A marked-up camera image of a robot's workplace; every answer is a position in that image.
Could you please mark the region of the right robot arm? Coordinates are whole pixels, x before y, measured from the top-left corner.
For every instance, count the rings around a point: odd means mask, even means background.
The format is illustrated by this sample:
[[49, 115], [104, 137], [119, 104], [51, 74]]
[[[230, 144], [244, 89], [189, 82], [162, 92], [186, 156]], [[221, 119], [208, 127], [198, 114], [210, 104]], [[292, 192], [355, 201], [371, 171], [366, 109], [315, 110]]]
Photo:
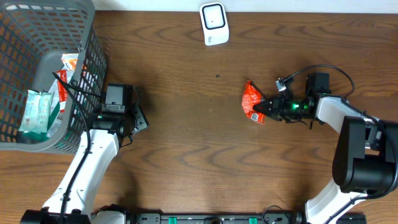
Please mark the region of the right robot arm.
[[295, 212], [291, 223], [337, 223], [355, 205], [386, 196], [397, 188], [397, 123], [375, 118], [332, 95], [327, 73], [307, 76], [305, 98], [296, 100], [289, 78], [277, 80], [279, 94], [253, 105], [276, 121], [305, 119], [328, 124], [339, 135], [332, 164], [333, 178]]

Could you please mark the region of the red snack bag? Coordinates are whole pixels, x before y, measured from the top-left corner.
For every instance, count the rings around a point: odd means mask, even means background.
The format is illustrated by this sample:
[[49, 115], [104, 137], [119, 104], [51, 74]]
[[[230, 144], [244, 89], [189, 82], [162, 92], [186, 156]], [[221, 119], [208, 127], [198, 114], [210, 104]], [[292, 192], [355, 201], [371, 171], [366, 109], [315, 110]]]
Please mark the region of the red snack bag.
[[253, 85], [251, 80], [244, 83], [243, 97], [241, 101], [245, 115], [253, 122], [265, 124], [266, 116], [260, 112], [256, 112], [253, 107], [262, 103], [264, 98], [261, 92]]

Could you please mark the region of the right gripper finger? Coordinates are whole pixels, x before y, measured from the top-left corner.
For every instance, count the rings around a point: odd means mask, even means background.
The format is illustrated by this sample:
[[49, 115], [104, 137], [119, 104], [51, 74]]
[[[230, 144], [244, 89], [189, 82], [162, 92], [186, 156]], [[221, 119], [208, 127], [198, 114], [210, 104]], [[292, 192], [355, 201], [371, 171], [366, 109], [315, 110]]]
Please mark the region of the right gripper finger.
[[253, 106], [254, 109], [269, 109], [272, 107], [272, 100], [261, 101]]
[[271, 118], [273, 116], [272, 111], [266, 110], [264, 108], [257, 108], [254, 111], [258, 115], [258, 118]]

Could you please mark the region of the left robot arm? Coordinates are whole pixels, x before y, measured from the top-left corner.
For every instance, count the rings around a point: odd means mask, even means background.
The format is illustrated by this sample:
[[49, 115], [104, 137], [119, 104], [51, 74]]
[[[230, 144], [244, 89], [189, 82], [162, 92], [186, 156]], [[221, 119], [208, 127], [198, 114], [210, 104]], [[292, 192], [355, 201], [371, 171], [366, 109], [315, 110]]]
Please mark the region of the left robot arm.
[[111, 204], [93, 210], [104, 174], [124, 139], [149, 124], [139, 105], [136, 87], [108, 85], [105, 100], [83, 120], [85, 131], [64, 178], [40, 210], [26, 210], [21, 223], [130, 223], [127, 209]]

